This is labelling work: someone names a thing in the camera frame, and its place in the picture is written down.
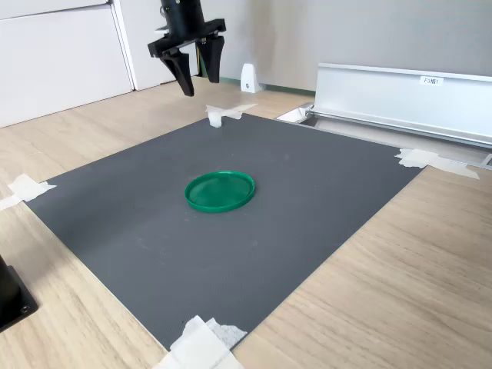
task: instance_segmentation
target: gray foam board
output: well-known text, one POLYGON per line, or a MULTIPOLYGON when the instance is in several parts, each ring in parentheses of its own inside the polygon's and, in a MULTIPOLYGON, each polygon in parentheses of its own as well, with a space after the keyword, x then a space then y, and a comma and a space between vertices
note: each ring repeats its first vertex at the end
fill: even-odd
POLYGON ((398 153, 252 115, 205 119, 59 175, 28 206, 169 349, 196 314, 253 331, 421 171, 398 153), (188 182, 218 170, 249 174, 256 195, 191 209, 188 182))

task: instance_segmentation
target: green lid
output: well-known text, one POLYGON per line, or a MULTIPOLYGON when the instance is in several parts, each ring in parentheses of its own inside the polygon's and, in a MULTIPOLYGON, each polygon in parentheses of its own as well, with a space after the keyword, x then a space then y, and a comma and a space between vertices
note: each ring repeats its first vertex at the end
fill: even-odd
POLYGON ((184 196, 193 209, 221 213, 248 203, 254 196, 254 182, 238 171, 216 171, 191 181, 184 196))

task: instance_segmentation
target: robotic arm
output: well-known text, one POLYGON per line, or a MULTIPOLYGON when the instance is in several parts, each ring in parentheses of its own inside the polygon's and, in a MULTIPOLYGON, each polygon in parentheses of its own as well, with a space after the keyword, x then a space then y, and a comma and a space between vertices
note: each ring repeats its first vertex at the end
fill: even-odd
POLYGON ((153 58, 160 58, 169 68, 184 94, 193 96, 190 55, 181 53, 179 48, 196 43, 207 70, 208 80, 218 83, 224 47, 224 37, 218 33, 225 32, 225 21, 215 19, 206 22, 200 0, 161 0, 161 3, 161 12, 168 23, 168 34, 148 44, 148 50, 153 58))

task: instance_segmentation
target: masking tape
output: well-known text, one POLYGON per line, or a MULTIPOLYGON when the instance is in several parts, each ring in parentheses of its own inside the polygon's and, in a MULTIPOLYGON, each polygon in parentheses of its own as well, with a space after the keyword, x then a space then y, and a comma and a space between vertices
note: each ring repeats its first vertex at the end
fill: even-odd
POLYGON ((40 194, 55 188, 56 186, 48 184, 48 182, 38 183, 28 175, 19 175, 8 187, 14 193, 8 198, 0 200, 0 211, 11 208, 21 201, 30 201, 37 198, 40 194))
POLYGON ((216 108, 215 106, 207 105, 208 119, 212 127, 222 127, 222 117, 229 117, 233 119, 241 119, 243 111, 253 108, 258 104, 239 105, 231 109, 216 108))
POLYGON ((456 175, 463 175, 465 177, 480 179, 478 174, 467 168, 467 165, 450 159, 439 157, 435 152, 423 151, 423 150, 408 150, 405 148, 400 149, 400 154, 395 155, 396 158, 400 158, 401 165, 405 167, 419 167, 424 168, 427 165, 440 169, 442 171, 448 171, 455 173, 456 175))
POLYGON ((154 369, 242 369, 229 350, 245 335, 235 326, 220 325, 215 319, 204 323, 196 316, 154 369))

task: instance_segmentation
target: cabinet door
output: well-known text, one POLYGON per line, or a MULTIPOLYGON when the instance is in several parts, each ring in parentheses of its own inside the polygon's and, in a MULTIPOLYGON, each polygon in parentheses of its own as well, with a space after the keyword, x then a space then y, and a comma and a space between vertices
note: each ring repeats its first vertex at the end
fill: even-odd
POLYGON ((109 5, 0 21, 0 127, 124 94, 109 5))
POLYGON ((1 0, 0 19, 105 4, 108 0, 1 0))

